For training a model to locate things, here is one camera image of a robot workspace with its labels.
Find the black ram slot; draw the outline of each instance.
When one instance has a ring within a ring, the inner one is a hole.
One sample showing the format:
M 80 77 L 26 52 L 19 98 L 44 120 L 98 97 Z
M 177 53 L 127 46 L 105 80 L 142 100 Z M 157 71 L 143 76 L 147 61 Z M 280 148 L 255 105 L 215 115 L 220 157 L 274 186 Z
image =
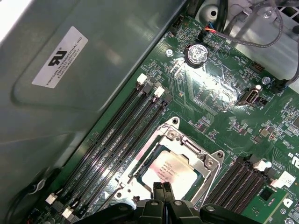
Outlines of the black ram slot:
M 138 120 L 131 126 L 131 128 L 125 134 L 125 136 L 122 138 L 122 140 L 117 143 L 117 145 L 114 147 L 114 150 L 110 151 L 110 153 L 108 154 L 108 157 L 107 157 L 106 161 L 100 166 L 100 170 L 95 175 L 95 177 L 89 182 L 88 186 L 86 187 L 86 190 L 83 191 L 83 192 L 81 192 L 80 199 L 81 198 L 85 198 L 87 196 L 87 194 L 89 194 L 89 192 L 93 188 L 92 184 L 94 184 L 94 182 L 97 181 L 103 175 L 104 171 L 113 162 L 115 154 L 118 154 L 119 150 L 122 149 L 122 148 L 124 148 L 124 146 L 127 143 L 127 141 L 130 140 L 133 137 L 134 132 L 137 130 L 137 128 L 139 127 L 139 125 L 142 123 L 142 121 L 146 117 L 146 115 L 153 109 L 153 107 L 155 106 L 155 104 L 156 104 L 155 102 L 148 102 L 148 104 L 145 106 L 146 109 L 141 113 L 141 115 L 139 116 Z
M 238 214 L 241 214 L 244 209 L 247 207 L 247 205 L 251 202 L 251 200 L 254 198 L 254 196 L 257 195 L 259 190 L 263 187 L 263 182 L 260 180 L 256 186 L 246 195 L 246 197 L 243 199 L 243 201 L 240 203 L 240 205 L 234 209 L 234 211 Z
M 131 94 L 127 97 L 125 102 L 122 104 L 121 108 L 118 110 L 118 112 L 113 116 L 113 118 L 110 120 L 108 125 L 105 127 L 105 129 L 101 132 L 101 135 L 98 135 L 96 139 L 92 142 L 92 144 L 89 146 L 86 154 L 83 156 L 79 164 L 76 166 L 76 168 L 72 171 L 71 175 L 66 180 L 63 188 L 67 189 L 69 185 L 72 183 L 74 178 L 76 177 L 77 173 L 82 169 L 82 167 L 85 165 L 85 162 L 88 160 L 89 156 L 94 152 L 95 146 L 98 144 L 98 142 L 102 142 L 107 133 L 109 133 L 113 126 L 119 121 L 119 119 L 123 116 L 124 112 L 128 109 L 132 101 L 137 97 L 139 93 L 139 88 L 135 88 Z
M 225 175 L 220 179 L 204 204 L 212 203 L 238 214 L 242 213 L 264 184 L 269 184 L 268 171 L 260 172 L 253 168 L 258 161 L 253 155 L 239 156 Z
M 74 194 L 77 190 L 79 190 L 81 187 L 83 187 L 83 185 L 85 184 L 85 182 L 88 180 L 88 178 L 90 177 L 90 173 L 93 171 L 94 167 L 98 164 L 98 162 L 101 160 L 103 154 L 109 149 L 109 147 L 106 147 L 107 145 L 112 145 L 114 143 L 114 141 L 116 141 L 116 139 L 119 137 L 119 135 L 121 135 L 122 131 L 126 128 L 126 126 L 129 124 L 129 122 L 131 121 L 131 119 L 134 117 L 134 115 L 137 113 L 138 109 L 140 108 L 140 106 L 144 103 L 144 100 L 147 98 L 147 96 L 145 94 L 143 94 L 138 102 L 136 103 L 136 105 L 134 105 L 134 109 L 130 111 L 129 115 L 126 117 L 126 119 L 123 121 L 123 123 L 121 124 L 120 128 L 118 128 L 110 137 L 109 140 L 101 147 L 101 151 L 100 153 L 93 159 L 91 165 L 88 167 L 88 169 L 84 172 L 84 174 L 82 174 L 82 177 L 80 178 L 80 180 L 73 186 L 73 189 L 71 191 L 71 194 Z
M 224 191 L 221 192 L 221 196 L 219 196 L 219 198 L 214 203 L 223 207 L 225 205 L 225 202 L 227 202 L 231 197 L 232 192 L 236 192 L 241 184 L 246 180 L 247 172 L 247 169 L 245 167 L 242 167 L 235 178 L 232 180 L 232 182 L 226 187 Z
M 93 195 L 90 197 L 90 199 L 88 199 L 88 201 L 85 202 L 85 205 L 82 207 L 82 209 L 80 209 L 80 211 L 78 212 L 78 216 L 79 217 L 82 217 L 86 213 L 86 211 L 88 210 L 89 206 L 94 203 L 94 201 L 97 199 L 98 194 L 109 183 L 110 179 L 113 177 L 113 175 L 115 174 L 115 172 L 123 165 L 123 163 L 126 161 L 126 159 L 130 156 L 130 154 L 132 153 L 132 151 L 138 145 L 140 139 L 142 139 L 145 136 L 145 134 L 149 131 L 149 129 L 151 128 L 151 125 L 156 121 L 156 119 L 158 118 L 158 116 L 164 110 L 165 106 L 166 106 L 166 104 L 163 103 L 162 106 L 156 111 L 156 113 L 154 114 L 154 116 L 147 123 L 147 125 L 143 128 L 143 130 L 141 130 L 140 132 L 138 132 L 139 134 L 136 136 L 136 138 L 135 138 L 134 142 L 132 143 L 132 145 L 126 150 L 125 154 L 121 157 L 121 159 L 118 160 L 117 166 L 115 166 L 114 169 L 111 170 L 108 173 L 107 177 L 105 178 L 105 181 L 103 181 L 103 183 L 93 193 Z
M 228 171 L 223 175 L 214 189 L 210 192 L 208 197 L 205 200 L 205 203 L 215 203 L 215 201 L 219 198 L 219 195 L 223 192 L 223 189 L 231 183 L 231 181 L 236 177 L 242 165 L 236 161 Z

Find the motherboard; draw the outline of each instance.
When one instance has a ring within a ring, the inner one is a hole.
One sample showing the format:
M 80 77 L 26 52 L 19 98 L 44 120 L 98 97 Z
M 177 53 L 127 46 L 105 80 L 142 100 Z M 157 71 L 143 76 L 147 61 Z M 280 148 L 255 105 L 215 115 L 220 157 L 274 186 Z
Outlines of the motherboard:
M 299 95 L 188 16 L 145 58 L 27 224 L 68 224 L 152 197 L 299 223 Z

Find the gray cable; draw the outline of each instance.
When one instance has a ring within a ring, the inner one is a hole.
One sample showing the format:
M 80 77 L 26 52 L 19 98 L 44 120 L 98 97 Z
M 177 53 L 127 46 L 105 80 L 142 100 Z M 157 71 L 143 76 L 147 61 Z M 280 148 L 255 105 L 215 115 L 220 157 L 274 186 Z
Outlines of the gray cable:
M 276 5 L 280 6 L 280 7 L 298 7 L 299 6 L 299 1 L 298 0 L 287 0 L 287 1 L 278 0 L 278 1 L 276 1 Z M 250 8 L 256 12 L 261 8 L 269 7 L 269 6 L 270 6 L 270 4 L 269 4 L 268 1 L 263 1 L 263 2 L 255 4 L 255 5 L 252 5 Z M 225 28 L 223 33 L 226 34 L 226 35 L 229 35 L 231 33 L 233 27 L 237 23 L 238 19 L 242 16 L 245 16 L 245 14 L 243 12 L 240 12 L 239 14 L 235 15 L 232 18 L 232 20 L 228 23 L 228 25 Z
M 298 48 L 298 57 L 299 57 L 299 40 L 298 40 L 297 48 Z M 296 70 L 295 75 L 293 76 L 293 78 L 288 80 L 285 85 L 289 86 L 290 84 L 296 82 L 298 80 L 298 78 L 299 78 L 299 61 L 298 61 L 298 64 L 297 64 L 297 70 Z
M 258 47 L 258 48 L 267 48 L 269 46 L 272 46 L 273 44 L 275 44 L 280 39 L 280 37 L 282 35 L 283 28 L 284 28 L 284 22 L 282 20 L 282 17 L 280 15 L 280 11 L 276 6 L 275 1 L 274 0 L 269 0 L 268 2 L 270 3 L 271 7 L 273 8 L 274 12 L 276 13 L 276 16 L 277 16 L 277 19 L 278 19 L 278 22 L 279 22 L 278 35 L 270 43 L 268 43 L 268 44 L 258 44 L 258 43 L 253 43 L 253 42 L 249 42 L 249 41 L 242 41 L 242 40 L 230 37 L 228 35 L 222 34 L 218 31 L 215 31 L 214 33 L 219 37 L 222 37 L 224 39 L 227 39 L 227 40 L 230 40 L 230 41 L 242 44 L 242 45 L 254 46 L 254 47 Z

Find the sticker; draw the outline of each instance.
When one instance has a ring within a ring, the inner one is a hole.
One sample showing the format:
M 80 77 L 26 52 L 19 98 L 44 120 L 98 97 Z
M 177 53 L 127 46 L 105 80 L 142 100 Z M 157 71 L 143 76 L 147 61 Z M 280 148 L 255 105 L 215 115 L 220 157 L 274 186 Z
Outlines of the sticker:
M 86 37 L 76 28 L 71 27 L 34 78 L 32 84 L 55 88 L 87 42 Z
M 294 183 L 296 178 L 293 177 L 288 172 L 284 171 L 278 180 L 283 182 L 285 184 L 285 186 L 287 186 L 289 188 Z
M 286 198 L 285 200 L 284 200 L 284 205 L 285 205 L 285 207 L 287 207 L 287 208 L 290 208 L 290 206 L 293 204 L 293 201 L 290 199 L 290 198 Z

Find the gray metal panel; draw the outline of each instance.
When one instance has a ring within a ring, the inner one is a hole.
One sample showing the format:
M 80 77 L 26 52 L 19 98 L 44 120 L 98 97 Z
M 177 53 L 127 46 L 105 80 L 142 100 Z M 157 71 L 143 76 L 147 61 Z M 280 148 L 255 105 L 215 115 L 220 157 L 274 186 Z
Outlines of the gray metal panel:
M 0 47 L 0 217 L 73 152 L 185 0 L 36 0 Z M 56 88 L 32 85 L 71 26 L 88 43 Z

